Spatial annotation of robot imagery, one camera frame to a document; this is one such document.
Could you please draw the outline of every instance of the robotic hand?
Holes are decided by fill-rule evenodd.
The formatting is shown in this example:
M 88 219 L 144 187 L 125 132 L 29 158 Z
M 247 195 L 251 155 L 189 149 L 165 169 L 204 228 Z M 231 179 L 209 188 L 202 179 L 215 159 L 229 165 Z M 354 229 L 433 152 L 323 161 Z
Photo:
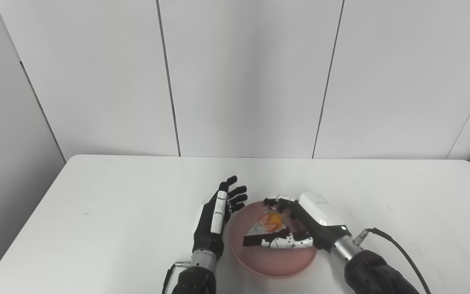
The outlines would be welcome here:
M 360 243 L 369 231 L 381 236 L 384 234 L 384 237 L 388 239 L 389 235 L 376 228 L 366 229 L 353 240 L 345 222 L 334 212 L 329 203 L 316 193 L 304 193 L 299 199 L 279 195 L 265 199 L 264 203 L 269 206 L 278 204 L 278 212 L 289 209 L 291 217 L 298 219 L 306 227 L 308 233 L 301 234 L 302 240 L 294 238 L 294 234 L 290 234 L 284 240 L 283 238 L 275 238 L 272 242 L 263 240 L 262 246 L 286 248 L 283 246 L 312 242 L 314 247 L 336 255 L 345 264 L 345 281 L 356 294 L 418 294 L 418 291 L 401 273 L 389 266 L 380 255 L 360 247 Z M 410 258 L 408 260 L 421 278 L 414 263 Z M 426 292 L 429 293 L 423 278 L 421 281 Z
M 224 251 L 222 233 L 231 214 L 244 207 L 248 199 L 246 186 L 229 186 L 237 182 L 232 176 L 220 183 L 219 189 L 203 206 L 201 218 L 193 235 L 192 260 L 190 267 L 179 274 L 177 285 L 172 294 L 215 294 L 216 283 L 214 270 Z

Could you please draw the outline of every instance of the white table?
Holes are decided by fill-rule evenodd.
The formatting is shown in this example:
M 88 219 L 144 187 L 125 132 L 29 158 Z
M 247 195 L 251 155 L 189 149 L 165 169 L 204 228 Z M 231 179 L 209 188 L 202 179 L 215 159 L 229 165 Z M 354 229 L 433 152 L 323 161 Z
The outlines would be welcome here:
M 323 194 L 355 235 L 373 226 L 390 233 L 434 294 L 470 293 L 468 162 L 75 156 L 1 260 L 0 294 L 159 293 L 168 267 L 190 257 L 198 205 L 234 174 L 249 202 Z M 369 236 L 362 246 L 423 293 L 392 244 Z M 351 293 L 342 269 L 320 252 L 298 276 L 263 279 L 227 247 L 218 293 Z

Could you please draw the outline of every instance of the pink plate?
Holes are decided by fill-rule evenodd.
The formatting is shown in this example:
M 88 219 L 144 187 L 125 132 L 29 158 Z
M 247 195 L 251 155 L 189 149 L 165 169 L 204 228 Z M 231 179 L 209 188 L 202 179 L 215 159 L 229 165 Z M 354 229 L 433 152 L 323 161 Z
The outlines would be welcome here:
M 287 278 L 299 274 L 311 265 L 317 249 L 269 249 L 261 246 L 243 247 L 244 234 L 259 221 L 266 212 L 262 201 L 247 205 L 237 212 L 231 220 L 229 243 L 233 255 L 247 269 L 268 278 Z M 302 225 L 282 215 L 292 232 L 302 229 Z

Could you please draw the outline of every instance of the white partition wall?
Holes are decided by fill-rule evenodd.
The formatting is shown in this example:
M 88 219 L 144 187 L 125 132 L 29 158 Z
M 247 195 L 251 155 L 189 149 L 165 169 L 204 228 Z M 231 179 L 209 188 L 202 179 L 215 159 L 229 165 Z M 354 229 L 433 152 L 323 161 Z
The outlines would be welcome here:
M 340 0 L 162 0 L 183 156 L 311 158 Z
M 63 165 L 0 19 L 0 259 Z
M 67 158 L 470 157 L 470 2 L 161 0 L 172 93 L 155 0 L 0 11 Z
M 177 156 L 155 1 L 0 0 L 65 157 Z
M 468 159 L 468 119 L 470 1 L 345 2 L 316 158 Z

